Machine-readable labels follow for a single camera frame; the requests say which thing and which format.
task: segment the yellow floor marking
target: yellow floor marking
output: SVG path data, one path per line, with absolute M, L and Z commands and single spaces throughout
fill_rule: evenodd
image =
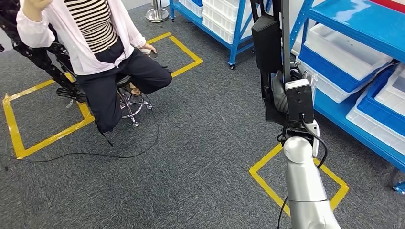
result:
M 167 37 L 169 37 L 169 39 L 171 41 L 173 41 L 181 50 L 183 50 L 187 55 L 189 55 L 194 60 L 194 62 L 192 62 L 192 63 L 190 63 L 190 64 L 188 64 L 188 65 L 186 65 L 186 66 L 184 66 L 184 67 L 182 67 L 182 68 L 180 68 L 178 70 L 176 70 L 175 72 L 173 72 L 172 73 L 173 78 L 178 76 L 179 74 L 181 74 L 181 73 L 183 73 L 183 72 L 185 72 L 185 71 L 187 71 L 187 70 L 201 64 L 203 62 L 202 59 L 200 59 L 197 55 L 195 55 L 190 49 L 188 49 L 179 40 L 177 40 L 175 37 L 173 37 L 170 32 L 165 33 L 165 34 L 163 34 L 161 36 L 155 37 L 155 38 L 149 40 L 148 43 L 157 42 L 157 41 L 162 40 L 162 39 L 167 38 Z M 66 74 L 66 77 L 70 81 L 73 81 L 73 78 L 71 77 L 71 75 L 69 73 Z M 51 85 L 53 83 L 54 83 L 53 80 L 48 80 L 48 81 L 45 81 L 43 83 L 40 83 L 39 85 L 36 85 L 36 86 L 31 87 L 31 88 L 29 88 L 27 90 L 24 90 L 24 91 L 22 91 L 20 93 L 16 93 L 14 95 L 8 96 L 6 94 L 6 96 L 3 99 L 4 113 L 5 113 L 5 116 L 6 116 L 7 124 L 9 126 L 9 132 L 10 132 L 10 136 L 11 136 L 11 141 L 13 143 L 14 151 L 15 151 L 15 154 L 17 156 L 17 159 L 23 159 L 26 156 L 29 156 L 30 154 L 35 153 L 36 151 L 38 151 L 38 150 L 52 144 L 53 142 L 65 137 L 66 135 L 68 135 L 68 134 L 70 134 L 70 133 L 72 133 L 72 132 L 74 132 L 74 131 L 82 128 L 83 126 L 86 126 L 87 124 L 92 123 L 94 121 L 94 117 L 91 115 L 90 110 L 88 109 L 87 105 L 77 103 L 78 106 L 79 106 L 79 109 L 80 109 L 80 111 L 82 113 L 82 116 L 83 116 L 83 120 L 81 122 L 67 128 L 67 129 L 65 129 L 65 130 L 63 130 L 63 131 L 61 131 L 61 132 L 59 132 L 59 133 L 45 139 L 43 141 L 41 141 L 40 143 L 37 143 L 34 146 L 31 146 L 28 149 L 25 149 L 24 144 L 23 144 L 22 139 L 21 139 L 20 132 L 18 130 L 18 126 L 17 126 L 17 122 L 16 122 L 16 119 L 15 119 L 15 116 L 14 116 L 14 112 L 13 112 L 13 109 L 11 107 L 11 101 L 14 100 L 14 99 L 20 98 L 20 97 L 22 97 L 24 95 L 27 95 L 27 94 L 29 94 L 31 92 L 40 90 L 40 89 L 42 89 L 42 88 L 44 88 L 46 86 L 49 86 L 49 85 Z
M 73 81 L 70 74 L 67 73 L 66 77 L 69 80 Z M 16 155 L 17 159 L 23 159 L 26 156 L 31 155 L 32 153 L 34 153 L 34 152 L 36 152 L 36 151 L 38 151 L 38 150 L 52 144 L 53 142 L 61 139 L 62 137 L 65 137 L 66 135 L 68 135 L 68 134 L 70 134 L 70 133 L 72 133 L 72 132 L 74 132 L 74 131 L 82 128 L 83 126 L 85 126 L 85 125 L 87 125 L 89 123 L 92 123 L 94 121 L 94 117 L 91 115 L 87 105 L 77 103 L 78 106 L 79 106 L 79 109 L 80 109 L 80 111 L 82 113 L 82 116 L 83 116 L 83 120 L 81 122 L 79 122 L 79 123 L 67 128 L 67 129 L 65 129 L 65 130 L 63 130 L 63 131 L 61 131 L 61 132 L 59 132 L 59 133 L 57 133 L 57 134 L 55 134 L 55 135 L 41 141 L 41 142 L 31 146 L 28 149 L 25 149 L 24 144 L 22 142 L 20 131 L 18 130 L 17 122 L 16 122 L 15 115 L 14 115 L 14 111 L 13 111 L 13 109 L 11 107 L 11 101 L 14 100 L 14 99 L 18 99 L 18 98 L 20 98 L 20 97 L 22 97 L 24 95 L 27 95 L 27 94 L 29 94 L 31 92 L 40 90 L 40 89 L 42 89 L 42 88 L 44 88 L 46 86 L 49 86 L 49 85 L 51 85 L 53 83 L 54 83 L 53 80 L 48 80 L 48 81 L 45 81 L 43 83 L 40 83 L 39 85 L 36 85 L 36 86 L 31 87 L 31 88 L 29 88 L 27 90 L 24 90 L 24 91 L 22 91 L 20 93 L 16 93 L 16 94 L 14 94 L 12 96 L 8 96 L 6 94 L 6 96 L 4 97 L 4 99 L 2 101 L 3 102 L 4 114 L 6 116 L 6 121 L 7 121 L 8 127 L 9 127 L 11 141 L 12 141 L 14 151 L 15 151 L 15 155 Z
M 152 38 L 152 39 L 150 39 L 149 41 L 147 41 L 147 43 L 151 44 L 151 43 L 157 42 L 157 41 L 159 41 L 159 40 L 162 40 L 163 38 L 166 38 L 166 37 L 168 37 L 168 36 L 171 36 L 171 33 L 167 32 L 167 33 L 165 33 L 165 34 L 163 34 L 163 35 L 160 35 L 160 36 L 158 36 L 158 37 Z
M 252 175 L 253 179 L 266 191 L 266 193 L 281 207 L 283 205 L 284 200 L 280 198 L 280 196 L 264 181 L 264 179 L 257 174 L 258 170 L 261 169 L 267 162 L 269 162 L 277 153 L 279 153 L 282 149 L 281 144 L 278 144 L 274 149 L 272 149 L 270 152 L 268 152 L 260 161 L 258 161 L 255 165 L 253 165 L 249 172 Z M 314 159 L 314 163 L 316 165 L 319 165 L 319 160 Z M 349 187 L 347 184 L 340 179 L 336 174 L 334 174 L 330 169 L 328 169 L 326 166 L 322 165 L 321 170 L 325 172 L 328 176 L 330 176 L 336 183 L 338 183 L 341 187 L 339 188 L 338 192 L 335 194 L 335 196 L 332 198 L 330 201 L 330 205 L 332 209 L 334 210 L 341 200 L 344 198 L 344 196 L 347 194 L 349 191 Z M 284 206 L 284 212 L 290 216 L 290 209 L 288 205 L 286 204 Z
M 46 86 L 48 86 L 48 85 L 50 85 L 50 84 L 53 84 L 54 82 L 55 82 L 55 81 L 53 81 L 53 80 L 45 81 L 45 82 L 40 83 L 40 84 L 38 84 L 38 85 L 36 85 L 36 86 L 34 86 L 34 87 L 32 87 L 32 88 L 28 88 L 27 90 L 24 90 L 24 91 L 22 91 L 22 92 L 20 92 L 20 93 L 17 93 L 17 94 L 14 94 L 14 95 L 10 96 L 10 97 L 8 98 L 8 100 L 11 101 L 11 100 L 14 100 L 14 99 L 18 99 L 18 98 L 20 98 L 21 96 L 24 96 L 24 95 L 27 95 L 27 94 L 29 94 L 29 93 L 31 93 L 31 92 L 37 91 L 37 90 L 39 90 L 39 89 L 41 89 L 41 88 L 44 88 L 44 87 L 46 87 Z
M 177 38 L 174 36 L 169 37 L 171 41 L 173 41 L 183 52 L 185 52 L 187 55 L 189 55 L 194 62 L 180 68 L 179 70 L 174 71 L 171 76 L 172 78 L 180 75 L 181 73 L 190 70 L 191 68 L 201 64 L 203 62 L 202 59 L 200 59 L 196 54 L 194 54 L 189 48 L 187 48 L 183 43 L 181 43 Z
M 7 94 L 6 97 L 3 99 L 3 109 L 6 116 L 7 125 L 9 126 L 11 141 L 17 154 L 17 152 L 22 152 L 25 149 L 24 145 L 22 144 L 22 139 L 17 127 L 17 122 L 15 121 L 14 112 L 10 105 L 10 97 L 8 97 Z

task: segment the plastic storage box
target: plastic storage box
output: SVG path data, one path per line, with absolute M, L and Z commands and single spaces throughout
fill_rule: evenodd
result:
M 203 6 L 203 0 L 192 0 L 197 6 Z
M 328 80 L 325 76 L 320 74 L 319 72 L 315 71 L 313 68 L 308 66 L 305 62 L 299 59 L 297 57 L 297 62 L 301 62 L 300 69 L 303 71 L 309 71 L 312 74 L 315 74 L 318 76 L 318 81 L 317 81 L 317 88 L 323 92 L 325 95 L 327 95 L 329 98 L 331 98 L 333 101 L 336 103 L 341 103 L 345 99 L 347 99 L 352 93 L 346 92 L 343 89 L 341 89 L 339 86 L 334 84 L 332 81 Z
M 235 20 L 238 16 L 239 0 L 202 0 L 203 5 L 210 5 L 222 15 L 226 15 L 231 20 Z
M 192 0 L 179 0 L 179 2 L 188 8 L 191 12 L 193 12 L 195 15 L 198 17 L 202 18 L 203 17 L 203 7 L 198 6 L 195 4 Z
M 358 109 L 372 117 L 376 121 L 391 128 L 397 133 L 405 136 L 405 116 L 400 115 L 389 107 L 375 100 L 375 96 L 386 85 L 388 78 L 392 75 L 392 71 L 387 71 L 381 74 L 373 84 L 370 85 L 368 93 L 358 104 Z
M 236 18 L 238 12 L 238 6 L 226 0 L 203 0 L 204 10 L 202 12 L 202 23 L 208 29 L 220 36 L 224 41 L 229 44 L 233 44 Z M 241 38 L 252 35 L 253 19 L 250 17 L 252 10 L 250 7 L 250 1 L 246 1 L 244 14 L 241 23 L 241 30 L 250 19 L 250 22 Z
M 387 84 L 375 97 L 377 101 L 405 116 L 405 65 L 397 67 Z
M 310 29 L 300 58 L 346 92 L 364 85 L 392 60 L 322 24 Z
M 405 137 L 403 135 L 400 135 L 358 109 L 357 105 L 367 96 L 367 94 L 368 91 L 365 91 L 360 96 L 356 105 L 346 115 L 346 119 L 367 131 L 369 134 L 375 136 L 377 139 L 389 145 L 399 153 L 405 155 Z

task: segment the striped shirt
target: striped shirt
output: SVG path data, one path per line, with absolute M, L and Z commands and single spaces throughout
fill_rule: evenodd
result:
M 64 2 L 93 53 L 108 49 L 118 40 L 111 24 L 111 10 L 107 0 Z

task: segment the rolling stool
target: rolling stool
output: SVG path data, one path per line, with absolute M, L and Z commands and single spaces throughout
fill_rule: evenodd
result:
M 152 109 L 153 106 L 152 106 L 152 104 L 145 101 L 145 99 L 142 95 L 137 96 L 138 98 L 141 99 L 140 101 L 131 102 L 131 98 L 133 97 L 133 94 L 131 92 L 126 92 L 124 90 L 124 87 L 127 86 L 131 82 L 131 76 L 129 76 L 129 75 L 117 76 L 117 78 L 120 79 L 117 81 L 117 94 L 119 96 L 121 110 L 126 109 L 128 111 L 128 114 L 123 114 L 122 118 L 131 118 L 132 126 L 137 127 L 137 126 L 139 126 L 139 123 L 135 120 L 134 116 L 142 110 L 144 105 L 146 105 L 146 108 L 148 110 Z M 139 105 L 139 108 L 135 112 L 132 112 L 132 109 L 131 109 L 132 105 Z

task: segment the metal pole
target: metal pole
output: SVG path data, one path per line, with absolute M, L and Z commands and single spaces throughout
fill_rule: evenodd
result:
M 169 18 L 169 12 L 159 7 L 158 0 L 153 0 L 153 9 L 146 12 L 146 19 L 150 22 L 163 22 L 167 18 Z
M 283 29 L 283 67 L 286 81 L 290 78 L 290 5 L 289 0 L 281 1 L 281 26 Z

